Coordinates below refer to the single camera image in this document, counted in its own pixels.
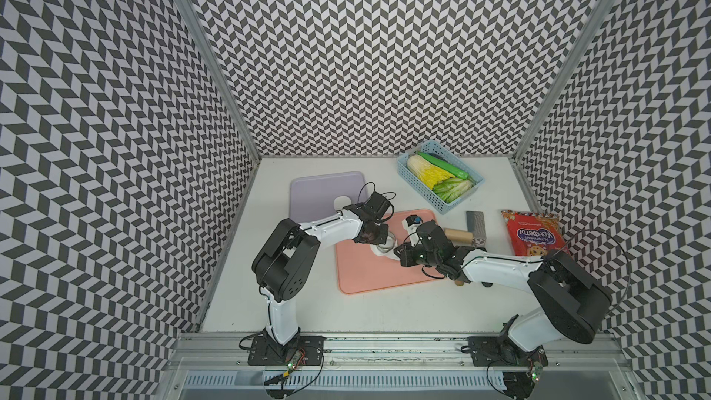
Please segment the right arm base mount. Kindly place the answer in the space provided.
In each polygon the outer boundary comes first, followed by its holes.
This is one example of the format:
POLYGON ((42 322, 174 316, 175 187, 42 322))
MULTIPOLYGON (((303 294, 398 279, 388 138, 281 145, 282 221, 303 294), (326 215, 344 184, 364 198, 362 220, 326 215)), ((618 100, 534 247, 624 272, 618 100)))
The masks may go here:
POLYGON ((538 346, 534 351, 524 351, 509 339, 500 339, 494 335, 470 336, 459 351, 468 355, 473 365, 478 368, 494 366, 494 364, 527 369, 537 366, 545 368, 549 365, 542 346, 538 346))

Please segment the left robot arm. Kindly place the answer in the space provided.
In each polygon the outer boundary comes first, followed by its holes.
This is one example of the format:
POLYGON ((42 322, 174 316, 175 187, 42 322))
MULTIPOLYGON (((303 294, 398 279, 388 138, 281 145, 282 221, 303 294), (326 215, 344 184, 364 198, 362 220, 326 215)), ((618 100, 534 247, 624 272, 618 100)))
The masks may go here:
POLYGON ((277 224, 251 266, 258 287, 266 291, 264 335, 274 350, 283 353, 298 341, 293 299, 306 285, 320 248, 344 241, 383 246, 392 215, 391 200, 374 192, 366 201, 343 207, 325 219, 297 223, 287 218, 277 224))

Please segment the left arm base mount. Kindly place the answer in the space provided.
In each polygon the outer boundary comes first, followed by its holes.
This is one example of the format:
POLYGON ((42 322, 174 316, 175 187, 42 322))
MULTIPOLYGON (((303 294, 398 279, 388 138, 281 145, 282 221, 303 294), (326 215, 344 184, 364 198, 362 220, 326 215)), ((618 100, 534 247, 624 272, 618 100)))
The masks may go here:
POLYGON ((304 351, 303 366, 320 366, 323 362, 324 344, 322 335, 297 334, 287 344, 278 344, 265 331, 252 339, 248 351, 249 366, 285 366, 297 351, 304 351))

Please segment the wooden rolling pin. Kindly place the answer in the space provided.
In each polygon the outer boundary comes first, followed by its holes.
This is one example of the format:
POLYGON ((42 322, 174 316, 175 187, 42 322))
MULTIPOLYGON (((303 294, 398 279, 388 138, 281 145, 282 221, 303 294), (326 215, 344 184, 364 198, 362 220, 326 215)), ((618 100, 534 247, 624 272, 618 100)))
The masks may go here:
POLYGON ((471 283, 464 269, 478 251, 474 235, 469 231, 449 228, 444 229, 444 235, 448 240, 448 246, 444 251, 444 258, 439 270, 440 274, 452 280, 457 286, 471 283))

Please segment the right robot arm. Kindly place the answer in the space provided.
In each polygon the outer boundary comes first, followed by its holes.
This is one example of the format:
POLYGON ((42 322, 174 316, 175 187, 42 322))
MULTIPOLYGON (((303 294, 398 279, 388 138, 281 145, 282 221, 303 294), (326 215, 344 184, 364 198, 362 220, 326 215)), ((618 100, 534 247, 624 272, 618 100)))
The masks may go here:
POLYGON ((611 291, 564 251, 512 257, 457 246, 434 221, 418 224, 394 248, 394 255, 405 268, 433 268, 451 281, 490 283, 531 294, 534 309, 514 316, 500 333, 504 343, 526 353, 562 338, 592 344, 612 304, 611 291))

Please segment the white dough piece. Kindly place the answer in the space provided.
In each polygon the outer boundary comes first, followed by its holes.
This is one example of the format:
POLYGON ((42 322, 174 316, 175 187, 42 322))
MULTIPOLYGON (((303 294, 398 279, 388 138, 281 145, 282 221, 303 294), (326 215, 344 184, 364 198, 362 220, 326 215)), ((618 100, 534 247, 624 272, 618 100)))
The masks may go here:
POLYGON ((399 257, 394 253, 394 246, 387 246, 387 244, 372 244, 370 249, 376 257, 386 257, 387 259, 399 260, 399 257))

